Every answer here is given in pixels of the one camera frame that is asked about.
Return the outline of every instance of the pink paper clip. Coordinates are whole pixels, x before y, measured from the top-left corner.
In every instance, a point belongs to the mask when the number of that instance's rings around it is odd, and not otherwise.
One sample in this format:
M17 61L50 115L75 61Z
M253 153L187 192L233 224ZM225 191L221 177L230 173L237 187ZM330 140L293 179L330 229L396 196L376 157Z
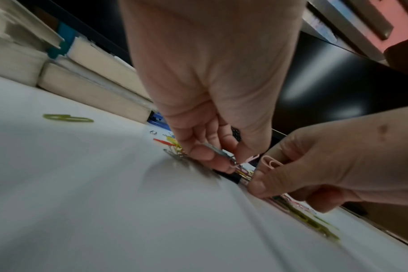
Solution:
M265 166L267 166L270 169L274 169L278 166L283 166L283 163L267 155L262 156L261 161Z

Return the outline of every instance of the fingernail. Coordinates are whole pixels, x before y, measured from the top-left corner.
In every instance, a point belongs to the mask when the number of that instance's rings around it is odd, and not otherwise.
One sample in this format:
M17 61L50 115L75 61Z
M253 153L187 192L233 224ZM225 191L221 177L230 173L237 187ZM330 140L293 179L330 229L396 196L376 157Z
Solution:
M249 183L247 190L253 195L260 195L265 193L267 188L262 181L254 181Z

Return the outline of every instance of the dark spot on hand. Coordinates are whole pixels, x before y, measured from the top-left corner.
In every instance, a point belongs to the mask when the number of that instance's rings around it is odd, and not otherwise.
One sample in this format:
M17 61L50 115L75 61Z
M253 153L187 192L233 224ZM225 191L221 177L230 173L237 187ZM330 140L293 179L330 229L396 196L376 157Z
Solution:
M384 142L386 140L386 134L388 133L388 125L380 125L378 126L378 133L379 133L379 139Z

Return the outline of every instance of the table surface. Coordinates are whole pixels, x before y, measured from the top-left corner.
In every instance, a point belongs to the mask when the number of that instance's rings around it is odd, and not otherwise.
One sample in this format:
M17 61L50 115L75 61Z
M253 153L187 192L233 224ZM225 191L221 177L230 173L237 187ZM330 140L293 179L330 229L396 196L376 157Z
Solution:
M369 224L320 215L328 241L174 160L162 134L0 78L0 271L408 271L408 247Z

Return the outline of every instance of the green paper clip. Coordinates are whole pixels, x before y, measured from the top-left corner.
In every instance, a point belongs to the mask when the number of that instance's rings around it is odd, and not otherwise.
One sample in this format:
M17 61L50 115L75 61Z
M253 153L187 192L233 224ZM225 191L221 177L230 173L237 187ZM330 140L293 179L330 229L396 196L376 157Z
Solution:
M49 120L65 121L65 122L85 122L93 123L94 121L84 117L74 117L69 114L43 114L43 117Z

